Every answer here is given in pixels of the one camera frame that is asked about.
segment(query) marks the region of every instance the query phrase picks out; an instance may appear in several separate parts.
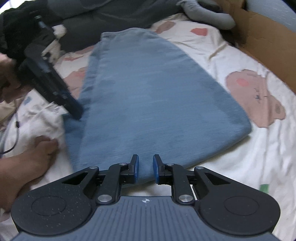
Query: wire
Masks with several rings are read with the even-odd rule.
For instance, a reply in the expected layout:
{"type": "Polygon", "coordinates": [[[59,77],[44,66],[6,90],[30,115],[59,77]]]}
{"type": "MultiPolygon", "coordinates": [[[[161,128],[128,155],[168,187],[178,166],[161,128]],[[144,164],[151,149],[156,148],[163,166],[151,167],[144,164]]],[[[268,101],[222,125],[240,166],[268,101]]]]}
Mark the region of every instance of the wire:
{"type": "Polygon", "coordinates": [[[16,147],[16,145],[18,143],[18,139],[20,137],[20,122],[18,120],[18,115],[17,115],[17,103],[16,103],[16,101],[15,101],[15,113],[14,113],[14,115],[15,115],[15,120],[16,120],[15,127],[17,128],[17,136],[16,136],[16,139],[15,139],[15,144],[9,150],[4,151],[4,152],[0,152],[0,155],[5,155],[5,154],[11,152],[16,147]]]}

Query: blue fabric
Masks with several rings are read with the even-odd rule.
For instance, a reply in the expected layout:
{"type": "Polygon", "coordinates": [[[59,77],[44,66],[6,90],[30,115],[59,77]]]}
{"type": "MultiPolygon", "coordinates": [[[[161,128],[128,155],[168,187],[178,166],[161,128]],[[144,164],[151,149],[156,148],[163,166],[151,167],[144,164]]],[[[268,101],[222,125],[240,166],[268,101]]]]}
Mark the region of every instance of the blue fabric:
{"type": "Polygon", "coordinates": [[[82,119],[65,117],[75,171],[138,154],[140,183],[153,180],[154,154],[188,168],[251,131],[244,110],[203,68],[145,29],[102,34],[80,102],[82,119]]]}

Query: black device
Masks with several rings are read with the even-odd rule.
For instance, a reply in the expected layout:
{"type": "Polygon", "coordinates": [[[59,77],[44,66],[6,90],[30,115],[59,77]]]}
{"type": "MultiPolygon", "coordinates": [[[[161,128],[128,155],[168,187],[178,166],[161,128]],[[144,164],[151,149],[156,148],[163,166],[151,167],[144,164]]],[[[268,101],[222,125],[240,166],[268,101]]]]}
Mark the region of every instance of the black device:
{"type": "Polygon", "coordinates": [[[271,196],[204,167],[164,164],[159,155],[153,168],[171,196],[120,195],[122,185],[136,183],[137,155],[28,192],[11,209],[20,232],[14,241],[278,241],[271,232],[280,208],[271,196]]]}
{"type": "Polygon", "coordinates": [[[32,35],[28,34],[32,41],[23,46],[26,41],[22,39],[26,36],[18,36],[16,32],[14,40],[17,42],[19,39],[20,44],[14,43],[11,47],[8,43],[6,52],[17,61],[16,74],[19,81],[22,85],[30,85],[36,89],[49,103],[55,102],[63,106],[74,119],[79,120],[83,114],[82,106],[71,96],[68,86],[53,68],[51,53],[45,53],[51,44],[58,43],[53,29],[42,21],[41,16],[35,16],[34,13],[25,19],[29,19],[28,26],[34,31],[32,35]]]}

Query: bare foot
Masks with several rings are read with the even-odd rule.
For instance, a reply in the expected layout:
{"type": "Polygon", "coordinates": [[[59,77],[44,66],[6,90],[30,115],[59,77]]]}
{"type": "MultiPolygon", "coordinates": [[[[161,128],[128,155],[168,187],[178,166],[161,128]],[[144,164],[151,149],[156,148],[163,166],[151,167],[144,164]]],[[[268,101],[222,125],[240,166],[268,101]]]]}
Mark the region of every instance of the bare foot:
{"type": "Polygon", "coordinates": [[[35,148],[0,161],[0,207],[9,211],[23,186],[43,176],[55,160],[58,142],[45,136],[35,139],[35,148]]]}

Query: gray ribbed panel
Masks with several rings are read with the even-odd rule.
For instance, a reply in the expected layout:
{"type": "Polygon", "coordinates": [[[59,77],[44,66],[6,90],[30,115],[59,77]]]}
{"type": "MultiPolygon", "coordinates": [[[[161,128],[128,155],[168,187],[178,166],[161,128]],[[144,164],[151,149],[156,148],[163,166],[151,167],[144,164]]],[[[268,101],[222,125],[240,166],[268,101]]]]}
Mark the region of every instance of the gray ribbed panel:
{"type": "Polygon", "coordinates": [[[195,210],[175,204],[171,197],[123,196],[99,207],[91,220],[59,237],[40,238],[22,233],[14,241],[278,241],[271,234],[253,238],[223,235],[205,225],[195,210]]]}

